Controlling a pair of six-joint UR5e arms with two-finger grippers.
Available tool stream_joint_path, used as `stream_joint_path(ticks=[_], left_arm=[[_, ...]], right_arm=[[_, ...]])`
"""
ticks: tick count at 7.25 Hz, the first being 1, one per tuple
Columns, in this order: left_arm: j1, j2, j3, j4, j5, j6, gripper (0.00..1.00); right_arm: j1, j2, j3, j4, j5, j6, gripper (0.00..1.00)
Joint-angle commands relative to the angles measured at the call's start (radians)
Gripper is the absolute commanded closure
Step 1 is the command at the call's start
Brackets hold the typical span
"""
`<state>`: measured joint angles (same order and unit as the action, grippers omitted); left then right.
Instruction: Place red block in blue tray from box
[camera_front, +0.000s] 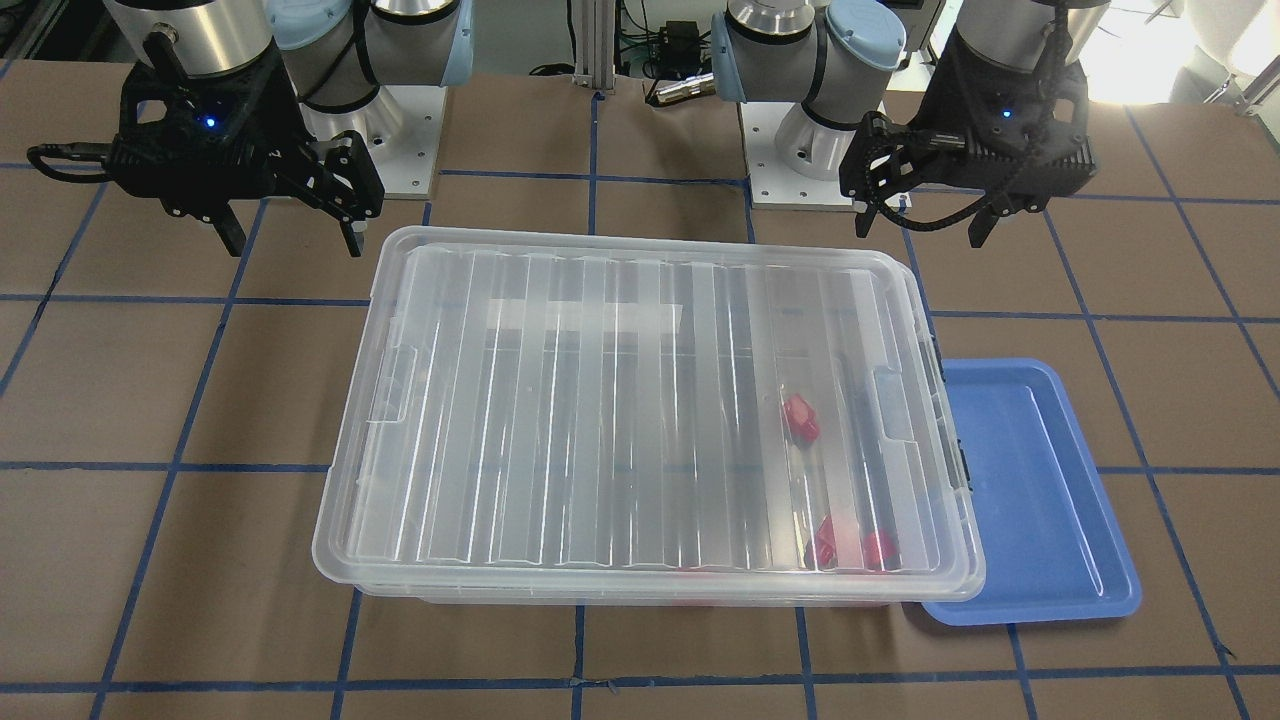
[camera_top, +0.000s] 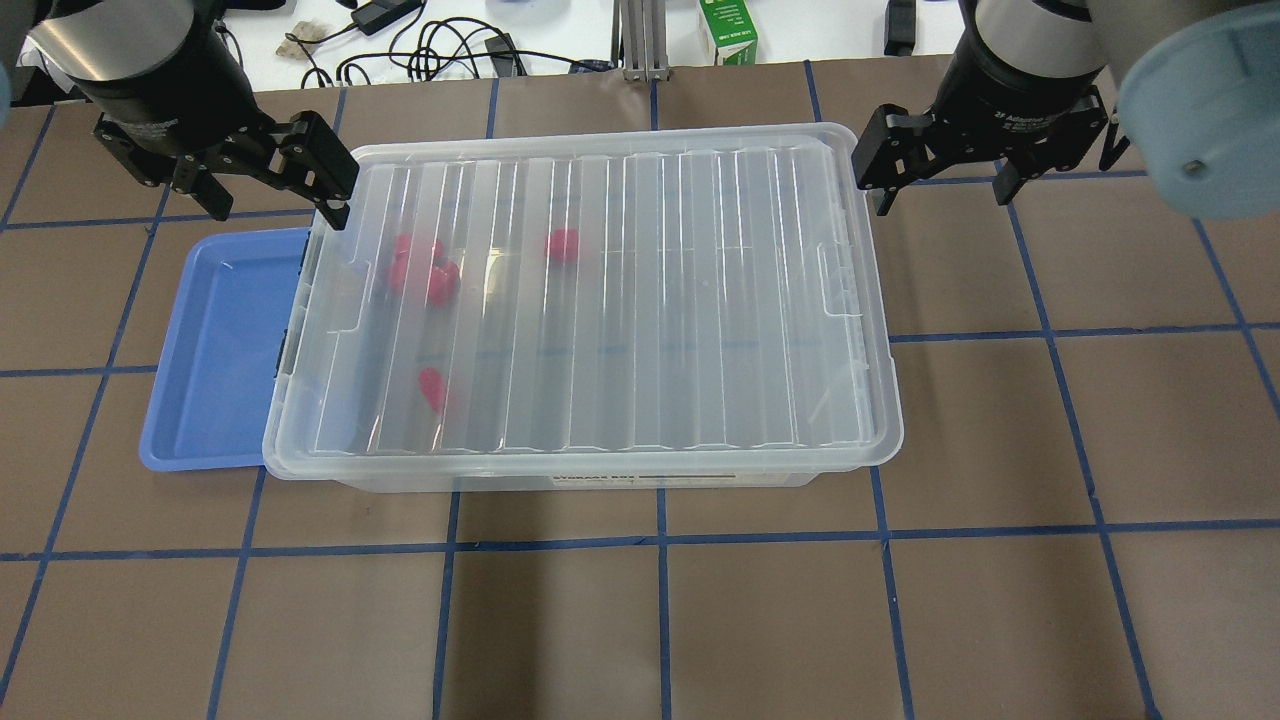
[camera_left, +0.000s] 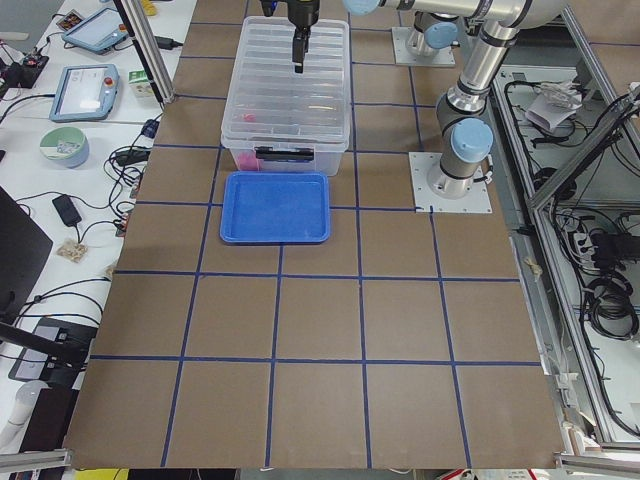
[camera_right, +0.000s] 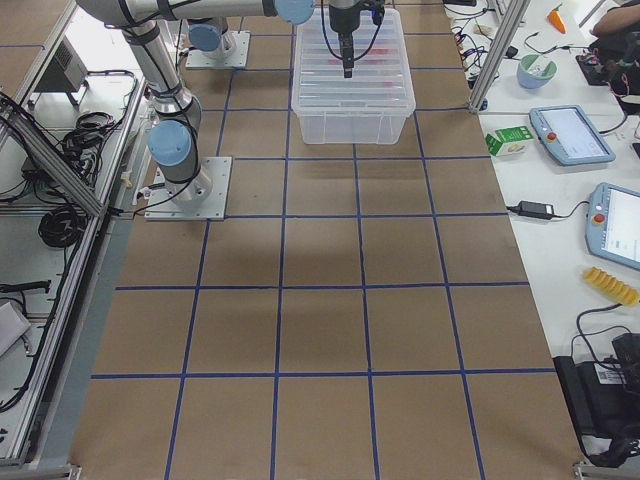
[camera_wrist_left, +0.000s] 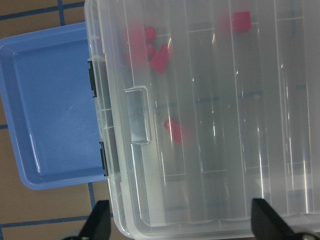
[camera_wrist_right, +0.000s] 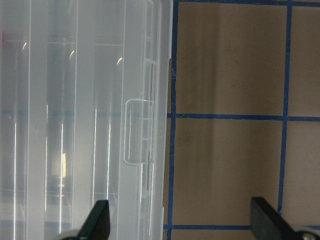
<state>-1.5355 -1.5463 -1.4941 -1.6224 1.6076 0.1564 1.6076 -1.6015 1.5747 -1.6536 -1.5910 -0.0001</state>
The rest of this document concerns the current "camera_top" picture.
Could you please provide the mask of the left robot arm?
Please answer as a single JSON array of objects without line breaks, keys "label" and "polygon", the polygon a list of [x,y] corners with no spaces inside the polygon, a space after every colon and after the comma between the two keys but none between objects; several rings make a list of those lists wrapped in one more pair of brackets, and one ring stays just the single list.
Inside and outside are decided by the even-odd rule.
[{"label": "left robot arm", "polygon": [[358,163],[321,114],[260,108],[216,31],[219,3],[42,1],[36,17],[31,41],[99,108],[93,136],[134,181],[223,222],[221,178],[243,176],[346,227]]}]

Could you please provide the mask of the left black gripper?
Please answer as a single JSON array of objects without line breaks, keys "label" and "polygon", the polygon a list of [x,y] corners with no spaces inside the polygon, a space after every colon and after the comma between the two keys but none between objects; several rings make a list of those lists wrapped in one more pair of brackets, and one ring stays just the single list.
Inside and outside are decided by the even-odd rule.
[{"label": "left black gripper", "polygon": [[233,197],[216,177],[251,177],[347,227],[351,151],[316,111],[282,123],[262,111],[212,26],[72,26],[70,81],[100,110],[93,137],[138,183],[225,222]]}]

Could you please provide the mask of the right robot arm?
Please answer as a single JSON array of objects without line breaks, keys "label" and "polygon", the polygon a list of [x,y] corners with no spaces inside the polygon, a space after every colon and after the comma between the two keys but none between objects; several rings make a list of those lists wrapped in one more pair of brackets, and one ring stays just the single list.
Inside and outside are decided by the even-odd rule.
[{"label": "right robot arm", "polygon": [[878,215],[909,184],[1000,161],[998,204],[1135,147],[1161,199],[1198,219],[1276,211],[1275,1],[963,1],[964,31],[922,114],[884,104],[852,152]]}]

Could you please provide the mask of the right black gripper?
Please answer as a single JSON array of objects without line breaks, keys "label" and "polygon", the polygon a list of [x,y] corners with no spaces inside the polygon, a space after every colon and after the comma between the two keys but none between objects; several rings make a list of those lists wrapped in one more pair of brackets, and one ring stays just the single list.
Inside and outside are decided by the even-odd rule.
[{"label": "right black gripper", "polygon": [[1004,158],[992,191],[1007,206],[1025,177],[1084,159],[1105,123],[1100,73],[1043,77],[1009,64],[968,29],[928,111],[882,104],[870,114],[852,151],[855,183],[886,217],[902,188],[957,164]]}]

